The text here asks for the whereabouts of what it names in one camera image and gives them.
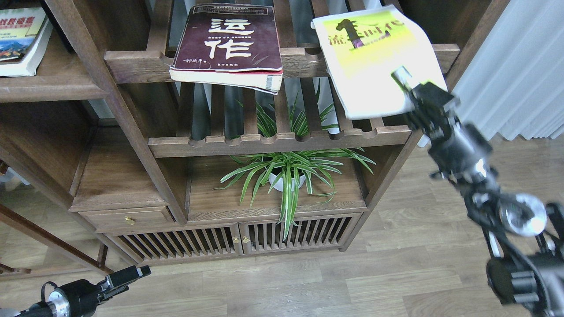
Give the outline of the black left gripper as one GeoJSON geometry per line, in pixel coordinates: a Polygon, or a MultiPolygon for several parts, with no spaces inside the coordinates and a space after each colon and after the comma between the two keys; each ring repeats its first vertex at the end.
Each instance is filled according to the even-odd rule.
{"type": "Polygon", "coordinates": [[[48,296],[48,306],[54,317],[91,317],[98,306],[126,291],[129,284],[151,275],[148,265],[134,265],[105,277],[94,285],[80,279],[56,287],[48,296]]]}

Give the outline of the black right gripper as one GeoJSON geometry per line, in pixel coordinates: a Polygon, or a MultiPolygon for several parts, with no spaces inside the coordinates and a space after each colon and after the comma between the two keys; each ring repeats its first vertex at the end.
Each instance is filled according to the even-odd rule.
{"type": "Polygon", "coordinates": [[[492,146],[472,124],[459,122],[454,108],[460,99],[431,81],[422,84],[403,66],[391,73],[412,107],[406,113],[408,125],[431,140],[428,153],[444,178],[465,179],[479,183],[491,174],[487,160],[492,146]],[[448,138],[441,139],[441,128],[453,129],[448,138]]]}

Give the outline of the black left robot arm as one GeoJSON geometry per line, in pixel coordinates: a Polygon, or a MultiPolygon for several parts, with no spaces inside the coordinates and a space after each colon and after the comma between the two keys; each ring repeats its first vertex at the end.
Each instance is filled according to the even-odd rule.
{"type": "Polygon", "coordinates": [[[108,274],[97,284],[80,279],[57,286],[53,282],[54,290],[45,296],[45,286],[40,291],[41,300],[23,311],[8,313],[2,309],[2,316],[7,317],[92,317],[98,306],[129,290],[129,285],[138,279],[151,275],[148,265],[135,267],[134,265],[117,272],[108,274]]]}

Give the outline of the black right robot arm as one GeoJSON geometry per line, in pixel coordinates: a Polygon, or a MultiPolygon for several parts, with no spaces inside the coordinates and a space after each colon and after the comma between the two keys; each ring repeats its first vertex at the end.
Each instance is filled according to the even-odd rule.
{"type": "Polygon", "coordinates": [[[520,304],[533,317],[561,317],[563,287],[563,205],[543,203],[529,193],[502,191],[488,164],[491,144],[455,108],[459,98],[432,82],[421,83],[405,69],[391,74],[410,107],[411,128],[431,142],[438,170],[464,200],[468,217],[482,229],[490,254],[488,285],[502,305],[520,304]]]}

